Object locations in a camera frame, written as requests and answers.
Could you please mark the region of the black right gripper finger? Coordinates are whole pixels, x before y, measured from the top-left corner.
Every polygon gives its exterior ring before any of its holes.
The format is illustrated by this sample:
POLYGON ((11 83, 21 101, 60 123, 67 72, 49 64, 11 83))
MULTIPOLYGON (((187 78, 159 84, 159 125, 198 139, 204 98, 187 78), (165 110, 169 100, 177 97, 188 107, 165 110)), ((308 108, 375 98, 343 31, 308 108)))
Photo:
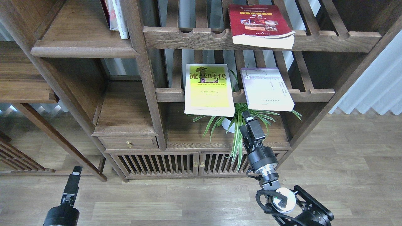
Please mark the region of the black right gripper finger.
POLYGON ((260 126, 260 123, 253 119, 251 116, 250 112, 248 111, 243 111, 242 116, 246 121, 245 125, 250 126, 250 131, 251 131, 251 138, 253 142, 259 142, 265 139, 265 134, 260 126))
POLYGON ((253 150, 253 142, 251 138, 251 131, 249 125, 242 125, 239 127, 242 134, 242 143, 246 149, 247 154, 251 153, 253 150))

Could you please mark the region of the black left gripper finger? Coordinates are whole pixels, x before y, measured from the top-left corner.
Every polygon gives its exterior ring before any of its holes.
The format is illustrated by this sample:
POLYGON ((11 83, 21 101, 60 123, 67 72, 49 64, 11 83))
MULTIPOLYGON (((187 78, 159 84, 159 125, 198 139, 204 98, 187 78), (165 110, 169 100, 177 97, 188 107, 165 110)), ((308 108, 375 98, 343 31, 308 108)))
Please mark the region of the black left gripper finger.
POLYGON ((73 172, 69 175, 69 179, 64 188, 62 197, 76 197, 79 190, 79 179, 82 172, 81 166, 75 166, 73 172))

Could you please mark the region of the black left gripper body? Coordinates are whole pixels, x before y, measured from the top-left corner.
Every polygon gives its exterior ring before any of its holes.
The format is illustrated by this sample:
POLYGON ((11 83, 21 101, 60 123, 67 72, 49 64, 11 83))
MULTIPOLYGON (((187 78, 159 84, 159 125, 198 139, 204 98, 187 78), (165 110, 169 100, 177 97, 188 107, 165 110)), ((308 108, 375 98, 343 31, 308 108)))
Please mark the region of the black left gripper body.
POLYGON ((45 218, 44 226, 76 226, 79 210, 74 208, 75 196, 62 196, 59 206, 51 208, 45 218))

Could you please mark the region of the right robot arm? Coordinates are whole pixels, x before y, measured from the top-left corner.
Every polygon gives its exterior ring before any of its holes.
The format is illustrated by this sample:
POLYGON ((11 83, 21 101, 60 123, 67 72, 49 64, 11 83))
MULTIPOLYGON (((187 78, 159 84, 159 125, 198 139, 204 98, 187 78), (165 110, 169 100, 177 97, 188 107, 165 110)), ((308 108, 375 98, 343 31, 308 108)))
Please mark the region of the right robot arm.
POLYGON ((240 126, 243 145, 250 164, 249 172, 256 173, 261 189, 256 201, 266 214, 281 226, 330 226, 334 215, 300 186, 293 190, 282 187, 275 168, 277 158, 270 147, 264 146, 265 135, 260 123, 248 111, 242 113, 245 125, 240 126))

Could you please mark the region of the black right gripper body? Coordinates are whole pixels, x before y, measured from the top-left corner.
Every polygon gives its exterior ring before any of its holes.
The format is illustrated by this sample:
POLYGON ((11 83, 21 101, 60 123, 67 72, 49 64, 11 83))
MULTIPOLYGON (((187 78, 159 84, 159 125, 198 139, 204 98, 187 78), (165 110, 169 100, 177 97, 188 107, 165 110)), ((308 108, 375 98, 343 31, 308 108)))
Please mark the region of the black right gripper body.
POLYGON ((264 138, 245 138, 247 160, 254 173, 275 173, 278 161, 271 147, 263 145, 264 138))

